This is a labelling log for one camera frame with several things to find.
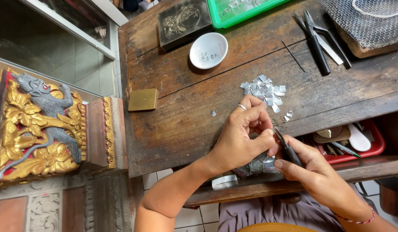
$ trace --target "red and white string bracelet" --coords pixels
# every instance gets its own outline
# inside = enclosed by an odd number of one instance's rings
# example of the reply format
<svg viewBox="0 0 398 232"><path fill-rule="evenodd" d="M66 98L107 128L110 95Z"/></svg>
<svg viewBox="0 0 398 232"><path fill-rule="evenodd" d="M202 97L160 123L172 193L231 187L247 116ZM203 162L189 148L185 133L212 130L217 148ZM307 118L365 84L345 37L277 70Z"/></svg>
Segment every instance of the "red and white string bracelet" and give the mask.
<svg viewBox="0 0 398 232"><path fill-rule="evenodd" d="M371 206L369 206L369 207L371 208L371 211L372 211L372 218L369 219L368 221L365 221L365 222L351 221L351 220L348 220L348 219L346 219L346 218L344 218L344 217L341 217L340 215L338 215L338 214L336 214L336 213L334 213L334 214L335 214L335 216L337 216L337 217L339 217L339 218L342 218L342 219L344 219L345 221L350 222L350 223L355 223L355 224L366 224L366 223L372 222L372 220L374 220L374 218L375 218L375 211L374 211L374 209L373 209Z"/></svg>

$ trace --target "green plastic tray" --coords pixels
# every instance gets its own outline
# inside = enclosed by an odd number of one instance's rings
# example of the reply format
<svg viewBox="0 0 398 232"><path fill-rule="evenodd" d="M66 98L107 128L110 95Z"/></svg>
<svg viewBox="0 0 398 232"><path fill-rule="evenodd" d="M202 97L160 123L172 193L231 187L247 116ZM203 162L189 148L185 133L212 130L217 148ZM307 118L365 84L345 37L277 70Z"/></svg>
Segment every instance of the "green plastic tray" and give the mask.
<svg viewBox="0 0 398 232"><path fill-rule="evenodd" d="M262 12L265 12L269 9L272 9L276 6L279 6L282 3L286 3L290 0L269 0L259 6L247 10L243 13L240 13L234 17L225 19L222 21L219 17L219 13L217 12L216 1L218 0L207 0L207 6L209 7L209 13L211 14L212 24L214 28L228 28L235 24L238 24L242 21L247 20L248 18L252 18L255 15L258 15Z"/></svg>

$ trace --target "red pen mark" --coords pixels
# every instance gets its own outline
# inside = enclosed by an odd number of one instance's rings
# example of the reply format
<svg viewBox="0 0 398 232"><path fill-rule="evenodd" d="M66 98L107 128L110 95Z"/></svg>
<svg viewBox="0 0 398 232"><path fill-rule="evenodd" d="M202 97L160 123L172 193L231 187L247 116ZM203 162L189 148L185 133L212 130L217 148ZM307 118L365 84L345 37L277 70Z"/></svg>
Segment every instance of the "red pen mark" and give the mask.
<svg viewBox="0 0 398 232"><path fill-rule="evenodd" d="M222 47L220 46L220 43L219 43L219 48L220 48L220 51L222 52L222 55L223 55L223 51L222 51Z"/></svg>

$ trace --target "brass block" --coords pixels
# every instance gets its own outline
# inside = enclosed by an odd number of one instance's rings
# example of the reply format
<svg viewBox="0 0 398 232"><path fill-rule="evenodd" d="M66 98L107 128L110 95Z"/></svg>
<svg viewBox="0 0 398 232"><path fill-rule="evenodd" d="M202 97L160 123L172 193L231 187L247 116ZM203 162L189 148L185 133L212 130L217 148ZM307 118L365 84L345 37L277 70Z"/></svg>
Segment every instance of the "brass block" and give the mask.
<svg viewBox="0 0 398 232"><path fill-rule="evenodd" d="M130 92L129 111L149 110L157 107L157 89Z"/></svg>

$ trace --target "green pen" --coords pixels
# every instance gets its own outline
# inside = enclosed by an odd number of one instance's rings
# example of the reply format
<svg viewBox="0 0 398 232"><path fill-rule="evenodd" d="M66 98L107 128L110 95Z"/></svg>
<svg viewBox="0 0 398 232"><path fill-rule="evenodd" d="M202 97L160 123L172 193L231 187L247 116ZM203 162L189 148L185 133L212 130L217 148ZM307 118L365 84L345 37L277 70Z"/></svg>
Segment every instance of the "green pen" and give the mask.
<svg viewBox="0 0 398 232"><path fill-rule="evenodd" d="M343 145L341 145L341 144L339 144L339 143L337 143L337 142L331 142L331 144L333 144L333 145L335 145L335 146L341 148L341 150L344 150L344 151L348 152L349 154L351 154L351 155L353 155L353 156L355 156L355 157L357 157L357 158L361 158L360 155L358 155L355 151L353 151L353 150L347 148L346 146L343 146Z"/></svg>

